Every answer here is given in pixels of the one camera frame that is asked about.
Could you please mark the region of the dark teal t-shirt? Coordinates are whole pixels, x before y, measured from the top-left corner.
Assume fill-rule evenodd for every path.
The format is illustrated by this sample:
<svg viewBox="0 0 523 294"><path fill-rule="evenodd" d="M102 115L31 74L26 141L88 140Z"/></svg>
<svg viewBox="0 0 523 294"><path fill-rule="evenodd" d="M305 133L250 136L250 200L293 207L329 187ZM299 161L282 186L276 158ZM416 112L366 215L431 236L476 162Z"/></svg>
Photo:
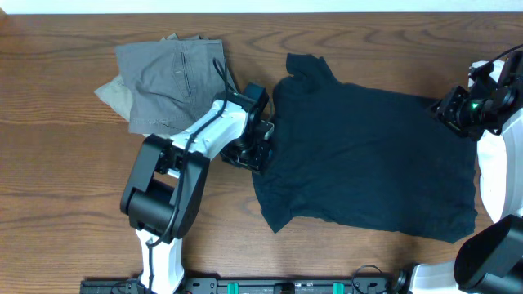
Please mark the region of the dark teal t-shirt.
<svg viewBox="0 0 523 294"><path fill-rule="evenodd" d="M286 69L253 177L272 231L304 216L447 243L474 232L476 145L431 118L427 98L339 82L312 55L288 54Z"/></svg>

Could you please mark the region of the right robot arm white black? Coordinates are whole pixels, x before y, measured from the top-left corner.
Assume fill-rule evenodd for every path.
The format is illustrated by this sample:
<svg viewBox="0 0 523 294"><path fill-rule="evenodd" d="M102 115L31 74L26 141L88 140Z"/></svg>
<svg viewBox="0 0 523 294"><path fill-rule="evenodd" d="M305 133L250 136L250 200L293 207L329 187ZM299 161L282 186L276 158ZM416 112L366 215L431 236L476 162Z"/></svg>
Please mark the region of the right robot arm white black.
<svg viewBox="0 0 523 294"><path fill-rule="evenodd" d="M493 224L440 264L403 271L397 293L522 292L522 47L469 69L467 88L454 88L433 116L477 143L480 194Z"/></svg>

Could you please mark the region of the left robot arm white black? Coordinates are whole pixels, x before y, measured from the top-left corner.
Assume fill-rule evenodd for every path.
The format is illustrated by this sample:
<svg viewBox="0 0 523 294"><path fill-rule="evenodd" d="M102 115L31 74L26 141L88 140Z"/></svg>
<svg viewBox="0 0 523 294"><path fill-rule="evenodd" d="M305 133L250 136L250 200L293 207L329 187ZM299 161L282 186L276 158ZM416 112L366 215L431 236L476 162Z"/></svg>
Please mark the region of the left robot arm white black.
<svg viewBox="0 0 523 294"><path fill-rule="evenodd" d="M132 167L120 210L141 243L144 270L130 293L176 293L185 277L182 239L193 225L211 161L260 173L266 167L274 124L262 119L270 98L264 87L226 89L211 109L184 131L149 135Z"/></svg>

